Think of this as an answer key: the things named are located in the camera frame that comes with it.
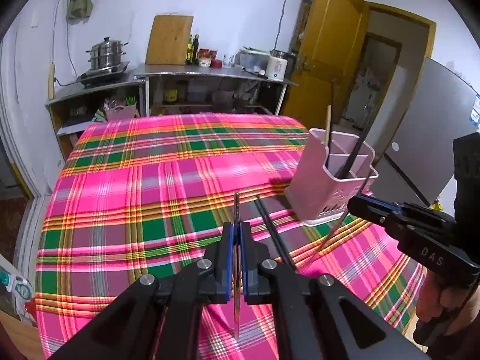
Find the person's right hand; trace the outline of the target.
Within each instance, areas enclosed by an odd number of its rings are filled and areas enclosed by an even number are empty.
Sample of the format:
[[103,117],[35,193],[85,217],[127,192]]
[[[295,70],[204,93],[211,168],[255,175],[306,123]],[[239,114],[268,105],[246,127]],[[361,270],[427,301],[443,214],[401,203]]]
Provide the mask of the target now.
[[467,328],[479,315],[479,288],[473,295],[469,296],[469,293],[468,289],[442,288],[437,275],[427,271],[416,305],[416,316],[427,323],[446,309],[463,306],[446,332],[447,335],[457,333]]

